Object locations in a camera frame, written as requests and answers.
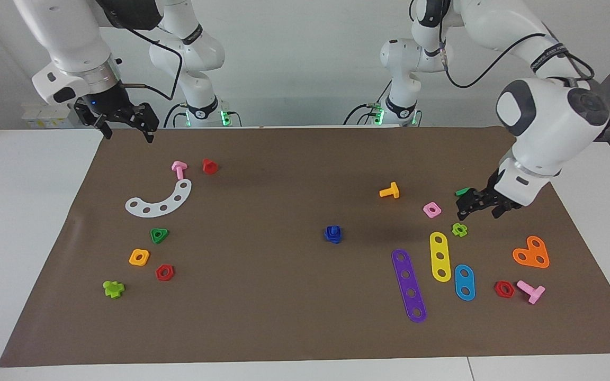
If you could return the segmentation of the purple four-hole plate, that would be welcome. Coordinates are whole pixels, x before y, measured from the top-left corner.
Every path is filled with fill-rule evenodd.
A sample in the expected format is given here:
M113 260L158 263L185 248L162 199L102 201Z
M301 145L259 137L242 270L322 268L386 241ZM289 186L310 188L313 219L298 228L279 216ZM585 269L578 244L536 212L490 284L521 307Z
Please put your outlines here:
M404 249L395 249L391 258L408 319L414 323L424 322L427 311L411 256Z

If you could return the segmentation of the yellow three-hole plate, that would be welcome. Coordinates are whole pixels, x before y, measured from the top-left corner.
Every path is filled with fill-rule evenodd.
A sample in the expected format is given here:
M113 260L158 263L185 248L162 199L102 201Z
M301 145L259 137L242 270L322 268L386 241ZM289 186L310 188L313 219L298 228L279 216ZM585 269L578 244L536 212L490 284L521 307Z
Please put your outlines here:
M430 234L430 265L432 275L438 282L447 283L451 280L448 240L442 232Z

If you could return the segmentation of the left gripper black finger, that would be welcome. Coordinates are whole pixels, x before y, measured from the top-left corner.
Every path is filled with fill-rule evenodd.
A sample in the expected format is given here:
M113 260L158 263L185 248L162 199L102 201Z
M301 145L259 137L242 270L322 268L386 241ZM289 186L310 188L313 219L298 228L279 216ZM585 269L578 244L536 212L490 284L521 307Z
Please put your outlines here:
M493 215L494 219L498 219L506 212L510 212L511 210L518 210L523 207L520 204L498 204L496 207L491 210L491 215Z
M458 220L467 219L468 215L488 208L487 196L483 191L468 189L456 201Z

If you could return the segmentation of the white curved five-hole plate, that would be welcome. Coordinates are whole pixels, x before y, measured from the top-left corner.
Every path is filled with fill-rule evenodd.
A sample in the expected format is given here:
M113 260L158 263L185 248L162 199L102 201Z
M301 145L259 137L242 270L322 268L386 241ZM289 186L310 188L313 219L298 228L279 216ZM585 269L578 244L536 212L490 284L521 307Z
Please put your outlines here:
M189 179L177 181L171 195L161 202L145 202L142 198L133 197L125 202L125 210L141 219L156 219L171 214L179 209L188 199L193 183Z

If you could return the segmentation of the blue two-hole plate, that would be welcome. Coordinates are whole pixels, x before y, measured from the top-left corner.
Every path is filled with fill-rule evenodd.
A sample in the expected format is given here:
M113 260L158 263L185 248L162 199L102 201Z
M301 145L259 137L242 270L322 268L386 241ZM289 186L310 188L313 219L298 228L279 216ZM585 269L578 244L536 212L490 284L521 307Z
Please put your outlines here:
M459 264L455 266L455 294L459 299L471 302L476 297L476 277L470 266Z

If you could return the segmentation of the orange heart-shaped plate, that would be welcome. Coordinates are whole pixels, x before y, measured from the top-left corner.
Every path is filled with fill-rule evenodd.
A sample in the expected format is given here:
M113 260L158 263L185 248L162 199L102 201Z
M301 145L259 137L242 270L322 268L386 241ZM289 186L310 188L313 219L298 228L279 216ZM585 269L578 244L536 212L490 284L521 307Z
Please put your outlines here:
M540 237L531 235L527 237L527 248L515 248L512 252L513 260L522 266L534 268L549 268L549 252L545 242Z

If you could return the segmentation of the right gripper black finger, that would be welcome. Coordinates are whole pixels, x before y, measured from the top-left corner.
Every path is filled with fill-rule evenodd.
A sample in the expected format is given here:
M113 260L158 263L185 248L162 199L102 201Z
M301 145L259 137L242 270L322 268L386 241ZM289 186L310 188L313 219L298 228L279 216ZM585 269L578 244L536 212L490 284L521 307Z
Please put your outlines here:
M92 127L99 130L105 139L109 140L112 137L112 130L107 123L106 115L100 114L95 116L90 110L89 106L83 101L76 101L74 104L74 111L85 127Z
M154 141L159 118L148 103L130 105L126 111L125 124L140 131L148 144Z

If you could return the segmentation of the brown table mat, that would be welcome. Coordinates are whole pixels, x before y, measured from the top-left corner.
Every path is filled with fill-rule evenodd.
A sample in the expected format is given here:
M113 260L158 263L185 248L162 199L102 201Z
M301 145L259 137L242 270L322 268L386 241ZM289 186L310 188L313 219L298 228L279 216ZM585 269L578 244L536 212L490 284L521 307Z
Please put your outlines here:
M552 186L532 205L465 221L455 191L482 187L513 137L503 128L119 130L100 143L0 367L113 362L299 361L610 353L610 285ZM202 172L202 160L218 172ZM174 161L193 183L171 214ZM379 196L391 182L400 197ZM434 219L422 207L435 202ZM154 244L150 230L168 237ZM434 279L430 234L448 240L451 280ZM527 237L549 268L512 258ZM145 266L128 260L147 249ZM427 318L405 313L391 254L411 256ZM173 265L161 282L155 271ZM455 294L470 266L476 297ZM118 299L105 280L125 285ZM494 284L507 280L511 298ZM516 282L542 285L532 305Z

